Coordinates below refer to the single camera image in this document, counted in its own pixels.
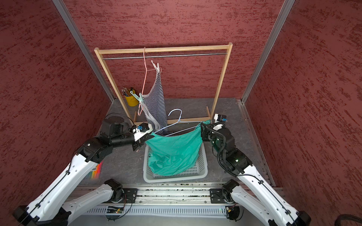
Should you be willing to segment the light blue wire hanger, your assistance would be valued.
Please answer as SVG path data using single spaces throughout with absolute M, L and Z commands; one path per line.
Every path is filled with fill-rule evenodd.
M 173 120 L 172 122 L 168 122 L 167 125 L 165 127 L 159 128 L 156 131 L 152 132 L 152 135 L 160 135 L 160 136 L 164 136 L 164 137 L 170 137 L 170 136 L 174 136 L 174 135 L 180 135 L 183 132 L 191 132 L 193 129 L 196 129 L 201 123 L 202 121 L 186 121 L 186 120 L 182 120 L 182 114 L 183 111 L 181 109 L 173 109 L 169 112 L 168 116 L 171 115 L 171 113 L 178 111 L 179 112 L 179 116 L 176 120 Z M 178 131 L 167 131 L 165 132 L 166 129 L 169 129 L 170 127 L 173 127 L 177 124 L 194 124 L 193 126 L 190 127 L 186 127 L 183 128 L 181 130 Z

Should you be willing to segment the green tank top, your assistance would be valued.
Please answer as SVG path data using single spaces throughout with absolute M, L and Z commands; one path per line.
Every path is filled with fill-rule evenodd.
M 149 147 L 148 167 L 154 174 L 168 177 L 192 168 L 203 143 L 201 123 L 192 131 L 176 136 L 160 136 L 152 133 L 153 138 L 146 141 Z

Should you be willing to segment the pink wire hanger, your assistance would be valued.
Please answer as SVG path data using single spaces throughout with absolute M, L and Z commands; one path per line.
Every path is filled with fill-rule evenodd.
M 142 97 L 142 95 L 143 95 L 143 92 L 144 92 L 144 89 L 145 89 L 145 83 L 146 83 L 146 79 L 147 79 L 147 73 L 148 73 L 146 57 L 145 57 L 145 50 L 146 50 L 146 48 L 144 47 L 143 48 L 143 63 L 144 63 L 144 67 L 145 67 L 145 76 L 144 76 L 144 81 L 143 81 L 140 97 Z M 141 106 L 141 102 L 140 102 L 137 115 L 141 116 L 142 112 L 143 112 L 143 107 Z

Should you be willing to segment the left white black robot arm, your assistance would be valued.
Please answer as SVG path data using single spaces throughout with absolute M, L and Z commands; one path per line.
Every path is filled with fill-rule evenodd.
M 66 200 L 115 148 L 132 146 L 137 150 L 146 140 L 153 138 L 152 131 L 149 123 L 128 124 L 122 114 L 105 118 L 99 135 L 86 140 L 77 149 L 63 172 L 35 200 L 27 206 L 17 207 L 14 218 L 20 226 L 67 226 L 100 203 L 126 203 L 122 185 L 113 179 L 74 201 Z

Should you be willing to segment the white clothespin top striped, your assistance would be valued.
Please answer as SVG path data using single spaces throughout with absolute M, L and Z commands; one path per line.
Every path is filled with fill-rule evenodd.
M 152 65 L 153 65 L 154 69 L 156 70 L 156 72 L 157 72 L 157 73 L 160 73 L 160 72 L 161 72 L 161 68 L 160 68 L 159 63 L 156 63 L 156 64 L 155 64 L 153 60 L 151 60 L 151 63 L 152 63 Z

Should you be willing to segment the striped tank top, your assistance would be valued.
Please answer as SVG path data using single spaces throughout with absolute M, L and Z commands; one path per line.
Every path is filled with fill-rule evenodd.
M 144 108 L 144 114 L 148 123 L 152 125 L 153 131 L 160 135 L 169 135 L 170 132 L 166 127 L 167 124 L 167 113 L 165 105 L 165 97 L 161 81 L 161 71 L 156 70 L 155 82 L 147 95 L 140 95 L 142 99 L 141 106 Z

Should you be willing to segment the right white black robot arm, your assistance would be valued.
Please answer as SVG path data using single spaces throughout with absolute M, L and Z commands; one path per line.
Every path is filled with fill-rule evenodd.
M 200 126 L 202 140 L 212 145 L 218 164 L 234 177 L 222 187 L 225 201 L 241 205 L 265 226 L 310 225 L 311 217 L 287 203 L 235 146 L 235 138 L 225 122 Z

